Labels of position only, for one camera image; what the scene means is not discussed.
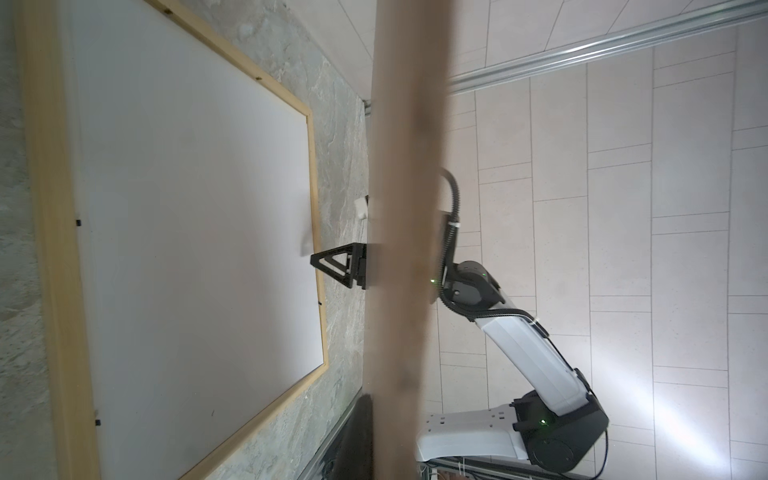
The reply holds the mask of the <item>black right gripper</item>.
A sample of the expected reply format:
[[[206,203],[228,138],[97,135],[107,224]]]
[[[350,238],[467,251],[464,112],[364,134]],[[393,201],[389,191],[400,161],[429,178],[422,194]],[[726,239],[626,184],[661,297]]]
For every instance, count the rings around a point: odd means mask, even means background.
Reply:
[[[367,244],[353,242],[312,254],[310,264],[343,286],[366,289]],[[500,285],[479,262],[465,260],[460,263],[441,260],[433,281],[434,291],[429,303],[444,296],[453,311],[456,308],[470,312],[485,312],[507,303]]]

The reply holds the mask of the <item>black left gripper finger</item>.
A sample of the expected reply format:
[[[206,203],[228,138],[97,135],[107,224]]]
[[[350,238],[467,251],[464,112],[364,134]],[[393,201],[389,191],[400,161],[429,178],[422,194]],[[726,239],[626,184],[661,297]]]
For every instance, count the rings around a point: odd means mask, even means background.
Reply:
[[[373,443],[373,401],[370,394],[363,394],[342,430],[329,479],[371,480],[374,477]]]

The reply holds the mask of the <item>landscape photo print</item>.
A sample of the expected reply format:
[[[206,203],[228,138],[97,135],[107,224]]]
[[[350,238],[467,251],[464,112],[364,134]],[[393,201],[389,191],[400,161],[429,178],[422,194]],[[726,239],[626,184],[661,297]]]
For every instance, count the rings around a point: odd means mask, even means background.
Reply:
[[[178,1],[60,24],[101,475],[203,478],[328,366],[312,115]]]

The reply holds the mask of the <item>brown cardboard backing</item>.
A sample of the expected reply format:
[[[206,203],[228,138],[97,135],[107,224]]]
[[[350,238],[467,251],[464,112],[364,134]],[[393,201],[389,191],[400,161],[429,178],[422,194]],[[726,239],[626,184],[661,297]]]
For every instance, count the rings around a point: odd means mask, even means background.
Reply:
[[[417,475],[454,13],[450,1],[376,10],[364,378],[377,479]]]

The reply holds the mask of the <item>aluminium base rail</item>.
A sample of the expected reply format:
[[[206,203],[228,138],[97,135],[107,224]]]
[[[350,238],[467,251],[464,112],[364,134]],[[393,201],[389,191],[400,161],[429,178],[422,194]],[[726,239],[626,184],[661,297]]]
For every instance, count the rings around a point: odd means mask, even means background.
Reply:
[[[347,423],[356,401],[364,393],[359,392],[345,410],[341,419],[321,443],[300,479],[329,479],[333,460],[339,448],[342,430]],[[445,457],[416,464],[416,479],[561,479],[561,474],[513,460],[491,456]]]

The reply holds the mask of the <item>aluminium corner post right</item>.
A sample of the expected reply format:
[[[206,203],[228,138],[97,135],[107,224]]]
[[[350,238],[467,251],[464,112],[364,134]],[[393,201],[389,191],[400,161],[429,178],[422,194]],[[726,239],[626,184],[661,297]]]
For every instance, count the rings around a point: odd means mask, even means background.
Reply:
[[[448,80],[448,95],[460,95],[575,65],[654,47],[690,36],[760,20],[767,2],[726,1],[595,39],[484,67]]]

